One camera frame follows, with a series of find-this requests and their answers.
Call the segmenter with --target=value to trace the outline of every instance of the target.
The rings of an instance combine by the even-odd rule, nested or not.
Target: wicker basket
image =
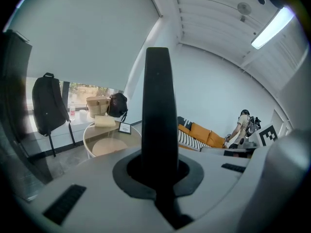
[[[106,97],[88,97],[86,103],[91,118],[95,118],[96,115],[105,116],[107,108],[110,104],[111,98]]]

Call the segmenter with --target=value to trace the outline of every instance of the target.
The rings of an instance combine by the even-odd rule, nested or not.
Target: water bottle
[[[69,110],[69,118],[71,121],[75,120],[76,117],[76,106],[74,106],[74,101],[71,102]]]

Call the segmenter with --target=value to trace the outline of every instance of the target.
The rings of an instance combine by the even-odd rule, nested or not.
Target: black vent slot
[[[229,164],[229,163],[223,164],[222,167],[229,169],[229,170],[232,170],[232,171],[240,172],[240,173],[244,173],[244,171],[246,169],[243,166],[237,166],[237,165],[233,165],[233,164]]]
[[[66,216],[72,210],[79,198],[85,192],[86,187],[71,185],[44,213],[43,215],[54,223],[61,225]]]

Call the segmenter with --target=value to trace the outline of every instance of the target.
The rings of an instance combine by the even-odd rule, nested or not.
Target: ceiling
[[[244,22],[237,9],[240,2],[251,7]],[[296,72],[308,45],[294,18],[260,50],[251,46],[251,41],[277,13],[269,0],[264,5],[257,0],[169,0],[169,5],[180,43],[231,61],[275,97]]]

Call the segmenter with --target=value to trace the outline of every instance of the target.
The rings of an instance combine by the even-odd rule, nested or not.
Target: small sign
[[[131,134],[131,125],[128,123],[120,122],[119,132]]]

